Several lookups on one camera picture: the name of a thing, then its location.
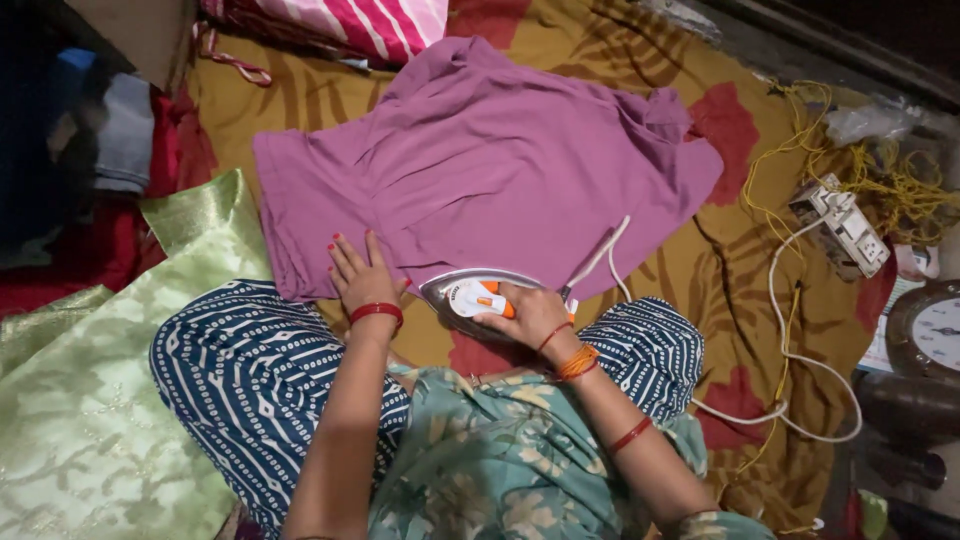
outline electrical extension board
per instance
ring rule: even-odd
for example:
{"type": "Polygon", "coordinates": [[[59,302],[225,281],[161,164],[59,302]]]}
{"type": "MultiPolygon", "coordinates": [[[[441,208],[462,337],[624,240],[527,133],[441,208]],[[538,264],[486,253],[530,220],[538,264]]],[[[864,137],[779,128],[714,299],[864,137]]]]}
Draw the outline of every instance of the electrical extension board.
{"type": "Polygon", "coordinates": [[[890,250],[857,207],[852,193],[830,191],[839,187],[833,173],[826,175],[822,184],[812,180],[790,201],[790,209],[804,226],[827,216],[823,225],[810,232],[842,280],[852,282],[861,275],[871,278],[890,257],[890,250]],[[831,212],[831,207],[838,211],[831,212]]]}

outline purple cloth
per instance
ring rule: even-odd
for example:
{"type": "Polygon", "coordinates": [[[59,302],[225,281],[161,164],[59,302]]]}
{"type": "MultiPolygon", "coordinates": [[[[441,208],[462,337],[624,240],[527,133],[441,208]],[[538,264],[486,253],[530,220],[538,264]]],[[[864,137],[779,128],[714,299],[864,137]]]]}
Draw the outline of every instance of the purple cloth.
{"type": "MultiPolygon", "coordinates": [[[[326,245],[377,233],[396,278],[503,268],[564,285],[603,236],[624,274],[703,204],[723,170],[672,88],[649,100],[513,64],[482,38],[447,37],[396,75],[369,114],[253,138],[276,288],[338,296],[326,245]]],[[[606,263],[573,289],[614,286],[606,263]]]]}

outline pink striped fabric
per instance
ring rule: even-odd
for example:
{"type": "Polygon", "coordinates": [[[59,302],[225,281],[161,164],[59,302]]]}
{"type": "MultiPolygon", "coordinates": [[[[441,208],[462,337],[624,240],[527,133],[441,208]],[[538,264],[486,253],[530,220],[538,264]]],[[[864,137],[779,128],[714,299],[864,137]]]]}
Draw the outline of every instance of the pink striped fabric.
{"type": "Polygon", "coordinates": [[[201,8],[262,37],[405,64],[444,36],[447,0],[201,0],[201,8]]]}

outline floral top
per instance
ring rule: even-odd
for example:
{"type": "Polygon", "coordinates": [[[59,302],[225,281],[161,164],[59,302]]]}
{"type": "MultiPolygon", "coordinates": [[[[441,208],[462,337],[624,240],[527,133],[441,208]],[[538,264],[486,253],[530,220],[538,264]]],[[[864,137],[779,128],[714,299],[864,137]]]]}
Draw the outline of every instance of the floral top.
{"type": "MultiPolygon", "coordinates": [[[[373,499],[370,538],[421,540],[643,538],[646,509],[629,501],[575,408],[542,376],[473,388],[446,368],[394,368],[417,379],[410,426],[373,499]]],[[[699,478],[700,424],[682,414],[659,426],[699,478]]],[[[681,540],[774,538],[729,512],[684,520],[681,540]]]]}

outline red thread bracelet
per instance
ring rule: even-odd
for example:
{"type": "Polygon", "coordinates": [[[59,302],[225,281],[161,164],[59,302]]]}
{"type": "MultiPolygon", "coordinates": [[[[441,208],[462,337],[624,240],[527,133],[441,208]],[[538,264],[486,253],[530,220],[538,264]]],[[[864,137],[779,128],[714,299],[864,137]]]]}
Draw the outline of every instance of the red thread bracelet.
{"type": "Polygon", "coordinates": [[[550,332],[550,335],[546,336],[546,339],[543,340],[543,343],[540,343],[540,346],[537,347],[537,353],[539,353],[540,351],[543,350],[544,347],[546,347],[547,342],[550,341],[551,339],[553,339],[553,336],[557,335],[557,332],[558,332],[558,331],[561,331],[561,330],[563,330],[563,329],[566,328],[566,327],[571,327],[571,328],[573,328],[573,323],[567,321],[567,322],[559,325],[556,330],[550,332]]]}
{"type": "Polygon", "coordinates": [[[630,430],[629,433],[621,437],[620,440],[616,441],[610,446],[610,449],[607,450],[607,452],[610,454],[610,457],[613,457],[617,452],[620,452],[621,450],[623,450],[623,447],[630,444],[630,441],[639,437],[640,434],[643,433],[644,430],[652,426],[653,423],[654,421],[651,420],[649,416],[641,420],[640,423],[637,424],[635,428],[630,430]]]}
{"type": "Polygon", "coordinates": [[[400,327],[403,326],[403,311],[400,311],[399,307],[394,306],[393,304],[387,304],[386,302],[363,304],[350,314],[350,323],[355,324],[357,321],[366,317],[367,315],[373,315],[375,313],[386,313],[396,317],[395,330],[400,330],[400,327]]]}

